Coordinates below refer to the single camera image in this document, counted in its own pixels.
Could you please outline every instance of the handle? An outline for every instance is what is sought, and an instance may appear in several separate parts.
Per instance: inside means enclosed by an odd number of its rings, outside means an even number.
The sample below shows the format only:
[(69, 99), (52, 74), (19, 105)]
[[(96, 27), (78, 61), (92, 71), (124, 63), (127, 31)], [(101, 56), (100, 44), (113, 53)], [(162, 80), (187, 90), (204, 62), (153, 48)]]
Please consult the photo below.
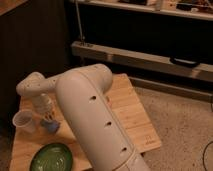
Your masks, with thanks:
[(180, 60), (180, 59), (178, 60), (173, 57), (170, 58), (170, 62), (173, 64), (176, 64), (176, 65), (181, 65), (181, 66), (185, 66), (188, 68), (194, 68), (200, 64), (200, 62), (198, 62), (198, 61), (186, 61), (186, 60), (183, 61), (183, 60)]

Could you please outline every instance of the small blue object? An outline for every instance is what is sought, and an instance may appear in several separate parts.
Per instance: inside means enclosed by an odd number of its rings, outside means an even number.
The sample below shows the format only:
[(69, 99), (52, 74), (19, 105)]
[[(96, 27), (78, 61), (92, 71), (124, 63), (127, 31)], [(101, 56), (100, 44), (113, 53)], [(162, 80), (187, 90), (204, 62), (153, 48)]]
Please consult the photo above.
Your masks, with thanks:
[(47, 122), (42, 119), (40, 124), (41, 126), (45, 127), (49, 133), (56, 133), (60, 127), (60, 123), (56, 120), (53, 120), (52, 122)]

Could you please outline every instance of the hole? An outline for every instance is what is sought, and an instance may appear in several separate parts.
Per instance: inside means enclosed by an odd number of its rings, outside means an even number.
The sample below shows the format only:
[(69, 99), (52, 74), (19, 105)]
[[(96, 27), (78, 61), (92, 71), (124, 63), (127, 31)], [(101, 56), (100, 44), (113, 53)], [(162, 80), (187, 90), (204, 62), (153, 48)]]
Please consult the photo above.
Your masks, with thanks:
[(90, 97), (90, 99), (89, 99), (89, 100), (91, 100), (91, 101), (96, 100), (96, 96), (92, 96), (92, 97)]
[(122, 150), (121, 150), (121, 152), (123, 153), (123, 152), (126, 152), (127, 151), (127, 148), (126, 147), (124, 147)]
[(111, 126), (112, 125), (112, 122), (107, 122), (106, 124), (105, 124), (105, 127), (108, 127), (108, 126)]
[(121, 156), (124, 155), (124, 153), (126, 153), (126, 151), (127, 151), (127, 148), (126, 148), (126, 147), (122, 148), (122, 150), (121, 150), (121, 152), (120, 152), (120, 155), (121, 155)]

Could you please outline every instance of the cable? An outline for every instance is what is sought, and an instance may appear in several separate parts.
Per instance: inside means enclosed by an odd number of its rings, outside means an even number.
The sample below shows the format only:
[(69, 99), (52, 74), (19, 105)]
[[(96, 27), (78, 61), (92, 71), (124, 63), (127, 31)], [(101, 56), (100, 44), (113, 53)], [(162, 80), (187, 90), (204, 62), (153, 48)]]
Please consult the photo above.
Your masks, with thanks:
[(205, 164), (205, 154), (206, 154), (207, 148), (208, 148), (211, 144), (213, 144), (213, 141), (210, 141), (210, 142), (206, 145), (206, 147), (204, 148), (204, 150), (203, 150), (202, 161), (203, 161), (203, 167), (204, 167), (204, 170), (205, 170), (205, 171), (208, 171), (207, 168), (206, 168), (206, 164)]

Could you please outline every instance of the wall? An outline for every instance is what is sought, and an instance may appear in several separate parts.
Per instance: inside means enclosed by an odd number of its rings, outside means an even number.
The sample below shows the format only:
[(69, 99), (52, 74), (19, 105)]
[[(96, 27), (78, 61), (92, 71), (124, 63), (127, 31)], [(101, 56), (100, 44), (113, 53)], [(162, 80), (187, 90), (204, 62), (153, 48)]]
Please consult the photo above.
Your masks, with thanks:
[(20, 80), (32, 71), (47, 76), (70, 67), (63, 8), (62, 0), (30, 0), (0, 16), (1, 127), (11, 128)]

